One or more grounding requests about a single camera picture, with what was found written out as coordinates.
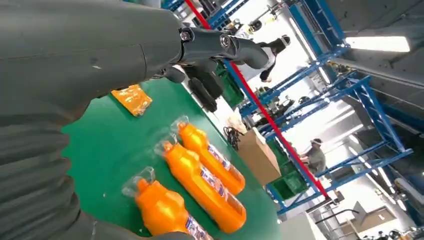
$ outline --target cardboard box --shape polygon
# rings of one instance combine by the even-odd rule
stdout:
[[[255,130],[241,135],[238,155],[257,178],[261,185],[266,185],[281,177],[277,158],[270,147],[261,140],[262,136]]]

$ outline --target orange plastic bottle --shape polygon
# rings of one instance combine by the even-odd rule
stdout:
[[[182,232],[192,235],[195,240],[212,240],[187,212],[184,199],[155,180],[152,167],[146,167],[127,181],[122,193],[134,197],[141,210],[144,225],[153,236]]]
[[[189,123],[186,116],[177,119],[171,126],[177,131],[185,148],[196,152],[201,163],[217,176],[234,195],[245,187],[245,178],[216,147],[209,143],[206,133]]]
[[[179,143],[164,141],[160,145],[172,175],[224,233],[234,233],[245,224],[245,207],[201,164],[199,155]]]

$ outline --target green table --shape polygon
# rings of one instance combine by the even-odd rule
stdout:
[[[184,87],[166,79],[144,82],[141,86],[153,99],[143,116],[133,117],[108,95],[93,100],[85,115],[64,130],[71,136],[71,143],[63,155],[72,159],[69,174],[74,177],[82,209],[140,236],[150,236],[133,199],[123,196],[121,188],[131,176],[152,166],[156,179],[182,195],[187,210],[214,238],[281,239],[274,203]],[[192,123],[206,131],[210,141],[246,179],[246,187],[237,198],[246,208],[247,221],[233,234],[217,228],[153,151],[154,145],[167,134],[169,125],[182,115],[189,116]]]

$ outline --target green crate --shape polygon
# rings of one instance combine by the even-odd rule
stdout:
[[[289,158],[287,157],[287,154],[283,151],[280,144],[275,139],[268,141],[266,144],[268,144],[268,147],[274,153],[281,171],[281,167],[290,162]]]
[[[222,64],[218,64],[218,67],[215,70],[215,74],[219,76],[224,83],[224,91],[222,93],[222,97],[228,103],[231,108],[235,108],[238,104],[240,104],[245,95],[240,90],[237,83],[234,81],[231,74]]]
[[[296,166],[293,164],[293,162],[289,161],[287,159],[287,162],[285,162],[284,164],[279,164],[279,171],[281,173],[282,177],[285,177],[289,174],[291,174],[292,172],[296,172]]]
[[[283,200],[292,198],[308,188],[306,181],[297,170],[270,182],[269,185]]]
[[[283,200],[287,200],[295,195],[282,177],[270,182],[268,186],[273,188],[274,192],[279,194],[279,197]]]
[[[283,176],[282,178],[284,179],[285,183],[288,185],[290,190],[295,194],[301,193],[307,188],[305,179],[297,170],[292,171],[291,173],[286,176]]]

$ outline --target red pole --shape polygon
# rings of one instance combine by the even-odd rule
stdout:
[[[208,21],[200,14],[200,12],[196,9],[195,5],[191,0],[185,0],[185,3],[188,5],[188,7],[193,11],[193,13],[196,15],[196,17],[199,19],[201,24],[205,29],[211,29],[211,26],[209,25]],[[318,188],[318,190],[321,192],[323,196],[326,198],[329,197],[326,190],[324,189],[321,182],[317,179],[315,179],[315,176],[309,171],[309,169],[305,166],[305,164],[301,161],[299,155],[296,153],[296,151],[293,149],[293,147],[289,144],[289,142],[283,137],[283,135],[280,132],[280,129],[274,122],[274,120],[271,118],[271,116],[268,114],[267,110],[262,105],[261,101],[256,97],[252,89],[249,87],[248,82],[245,80],[245,77],[243,77],[243,74],[240,72],[237,65],[233,62],[230,63],[231,67],[234,69],[235,74],[240,78],[241,83],[246,88],[247,93],[252,97],[253,101],[256,103],[256,105],[259,107],[260,111],[262,112],[263,116],[268,120],[269,124],[271,125],[272,129],[274,129],[275,134],[277,135],[278,139],[281,141],[281,143],[284,145],[284,147],[287,149],[287,151],[294,157],[296,162],[300,165],[300,168],[306,173],[307,177],[313,182],[313,184]]]

